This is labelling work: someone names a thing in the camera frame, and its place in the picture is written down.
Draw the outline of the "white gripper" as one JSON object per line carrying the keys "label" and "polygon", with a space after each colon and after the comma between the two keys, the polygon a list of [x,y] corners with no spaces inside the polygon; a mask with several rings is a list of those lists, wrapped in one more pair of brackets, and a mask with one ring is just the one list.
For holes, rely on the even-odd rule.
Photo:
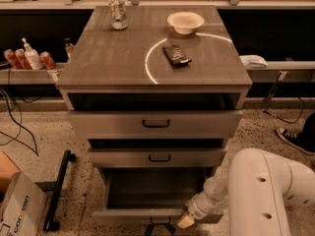
{"label": "white gripper", "polygon": [[226,192],[207,194],[205,191],[196,194],[184,204],[185,212],[178,220],[180,228],[188,228],[195,223],[195,220],[204,219],[206,216],[228,206],[228,196]]}

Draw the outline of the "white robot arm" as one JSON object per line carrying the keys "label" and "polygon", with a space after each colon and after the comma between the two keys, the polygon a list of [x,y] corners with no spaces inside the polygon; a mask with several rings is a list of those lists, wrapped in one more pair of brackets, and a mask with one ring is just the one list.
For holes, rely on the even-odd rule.
{"label": "white robot arm", "polygon": [[291,236],[286,207],[315,203],[315,172],[308,166],[258,148],[232,158],[228,175],[210,177],[187,201],[178,226],[187,228],[227,207],[230,236]]}

